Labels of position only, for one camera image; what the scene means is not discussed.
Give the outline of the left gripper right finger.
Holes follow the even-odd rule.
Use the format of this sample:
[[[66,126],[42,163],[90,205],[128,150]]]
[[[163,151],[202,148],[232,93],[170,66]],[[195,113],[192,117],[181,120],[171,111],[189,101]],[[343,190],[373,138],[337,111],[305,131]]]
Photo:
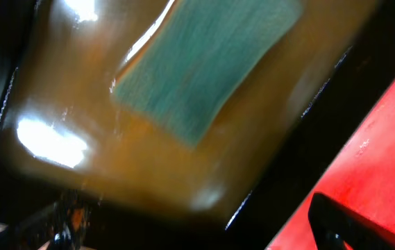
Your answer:
[[[308,219],[318,249],[395,249],[394,233],[320,192]]]

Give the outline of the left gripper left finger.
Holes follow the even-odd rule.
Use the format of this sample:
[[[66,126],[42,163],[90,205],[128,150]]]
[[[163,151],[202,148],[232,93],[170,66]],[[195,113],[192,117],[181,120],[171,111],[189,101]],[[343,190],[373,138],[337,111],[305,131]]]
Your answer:
[[[83,246],[90,207],[75,190],[31,215],[13,229],[10,249],[75,250]]]

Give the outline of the green yellow sponge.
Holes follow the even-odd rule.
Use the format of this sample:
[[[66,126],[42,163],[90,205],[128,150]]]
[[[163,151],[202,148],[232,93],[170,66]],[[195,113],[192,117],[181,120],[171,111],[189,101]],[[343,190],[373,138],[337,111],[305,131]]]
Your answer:
[[[292,0],[180,1],[119,80],[114,98],[195,146],[302,12]]]

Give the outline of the red plastic tray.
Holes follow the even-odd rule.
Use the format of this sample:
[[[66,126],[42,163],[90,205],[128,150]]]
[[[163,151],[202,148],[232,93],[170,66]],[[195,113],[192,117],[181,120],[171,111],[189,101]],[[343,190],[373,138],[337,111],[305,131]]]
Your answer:
[[[380,226],[395,242],[395,80],[268,249],[315,249],[308,211],[317,192]]]

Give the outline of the black water tray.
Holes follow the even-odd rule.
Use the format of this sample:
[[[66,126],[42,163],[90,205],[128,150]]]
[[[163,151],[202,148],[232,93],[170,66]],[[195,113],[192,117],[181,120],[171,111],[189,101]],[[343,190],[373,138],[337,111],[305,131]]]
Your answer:
[[[77,191],[93,249],[266,249],[395,80],[395,1],[300,1],[195,145],[115,100],[180,1],[0,1],[0,249]]]

